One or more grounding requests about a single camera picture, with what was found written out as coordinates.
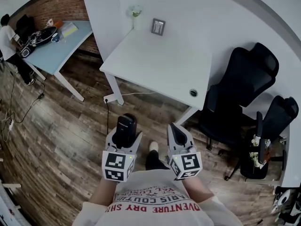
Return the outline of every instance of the mesh chair back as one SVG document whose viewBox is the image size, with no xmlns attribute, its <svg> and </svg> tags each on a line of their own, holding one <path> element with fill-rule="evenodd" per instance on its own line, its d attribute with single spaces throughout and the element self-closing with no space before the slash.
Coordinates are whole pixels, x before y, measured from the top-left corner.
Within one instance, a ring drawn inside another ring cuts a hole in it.
<svg viewBox="0 0 301 226">
<path fill-rule="evenodd" d="M 299 107 L 294 98 L 283 99 L 276 96 L 264 117 L 261 137 L 273 142 L 297 117 L 298 112 Z"/>
<path fill-rule="evenodd" d="M 219 91 L 229 101 L 246 107 L 275 83 L 278 70 L 278 60 L 264 45 L 257 43 L 251 51 L 235 48 Z"/>
</svg>

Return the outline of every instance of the light blue desk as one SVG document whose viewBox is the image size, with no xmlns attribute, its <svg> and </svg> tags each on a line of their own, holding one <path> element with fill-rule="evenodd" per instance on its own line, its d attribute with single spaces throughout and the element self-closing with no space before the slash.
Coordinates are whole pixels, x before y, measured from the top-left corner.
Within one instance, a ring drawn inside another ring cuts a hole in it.
<svg viewBox="0 0 301 226">
<path fill-rule="evenodd" d="M 64 21 L 64 23 L 69 22 L 73 22 L 78 30 L 66 38 L 62 38 L 58 43 L 49 42 L 37 47 L 24 61 L 26 61 L 43 80 L 46 78 L 36 67 L 49 74 L 53 74 L 76 98 L 83 101 L 83 96 L 61 75 L 60 70 L 74 51 L 93 31 L 89 21 Z"/>
</svg>

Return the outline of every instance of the person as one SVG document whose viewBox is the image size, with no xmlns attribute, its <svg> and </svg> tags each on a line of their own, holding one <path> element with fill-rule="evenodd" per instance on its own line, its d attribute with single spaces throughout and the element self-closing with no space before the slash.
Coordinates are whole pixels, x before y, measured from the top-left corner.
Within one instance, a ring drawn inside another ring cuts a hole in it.
<svg viewBox="0 0 301 226">
<path fill-rule="evenodd" d="M 174 172 L 159 160 L 156 142 L 145 167 L 127 182 L 102 178 L 72 225 L 242 226 L 198 177 L 174 181 Z"/>
<path fill-rule="evenodd" d="M 16 48 L 21 50 L 21 46 L 16 42 L 15 31 L 8 25 L 9 15 L 6 14 L 2 17 L 1 29 L 0 29 L 0 50 L 3 54 L 3 59 L 15 65 L 24 80 L 25 84 L 32 85 L 35 79 L 31 79 L 30 73 L 32 73 L 31 67 L 23 61 L 22 58 L 16 53 Z"/>
</svg>

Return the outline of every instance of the wooden floor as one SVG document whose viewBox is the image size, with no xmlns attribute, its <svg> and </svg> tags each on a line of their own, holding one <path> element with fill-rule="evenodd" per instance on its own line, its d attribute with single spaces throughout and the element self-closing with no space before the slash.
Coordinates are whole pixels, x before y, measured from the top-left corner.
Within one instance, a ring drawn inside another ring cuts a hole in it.
<svg viewBox="0 0 301 226">
<path fill-rule="evenodd" d="M 101 178 L 101 156 L 104 149 L 107 107 L 103 96 L 111 88 L 98 68 L 100 64 L 72 56 L 62 74 L 85 98 L 73 98 L 54 76 L 47 75 L 45 97 L 30 110 L 22 124 L 14 124 L 7 143 L 2 141 L 1 176 L 5 183 L 20 183 L 15 201 L 33 225 L 70 226 Z M 0 72 L 1 119 L 9 109 L 13 78 L 7 68 Z M 118 80 L 122 94 L 147 92 L 134 84 Z M 12 97 L 12 111 L 21 120 L 30 104 L 42 92 L 36 82 L 25 86 L 16 75 Z M 167 152 L 166 126 L 175 121 L 187 108 L 179 102 L 159 94 L 129 95 L 124 105 L 109 104 L 109 128 L 116 126 L 118 116 L 132 113 L 138 119 L 138 130 L 144 132 L 138 150 L 136 170 L 144 170 L 150 140 L 160 146 L 160 157 Z M 243 222 L 254 226 L 272 225 L 270 215 L 274 196 L 272 187 L 244 182 L 239 171 L 232 180 L 223 180 L 235 166 L 237 159 L 219 157 L 225 145 L 214 143 L 212 152 L 206 150 L 207 137 L 191 126 L 198 120 L 195 114 L 186 124 L 202 154 L 206 184 Z M 279 167 L 270 166 L 270 178 L 279 177 Z"/>
</svg>

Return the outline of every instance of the small picture frame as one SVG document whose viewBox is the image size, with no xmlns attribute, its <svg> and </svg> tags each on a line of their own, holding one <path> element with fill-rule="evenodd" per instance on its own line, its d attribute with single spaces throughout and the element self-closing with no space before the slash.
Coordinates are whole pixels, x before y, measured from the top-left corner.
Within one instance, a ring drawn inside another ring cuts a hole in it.
<svg viewBox="0 0 301 226">
<path fill-rule="evenodd" d="M 157 35 L 162 36 L 164 32 L 164 27 L 165 27 L 165 21 L 156 19 L 154 18 L 152 20 L 152 27 L 151 27 L 151 32 Z"/>
</svg>

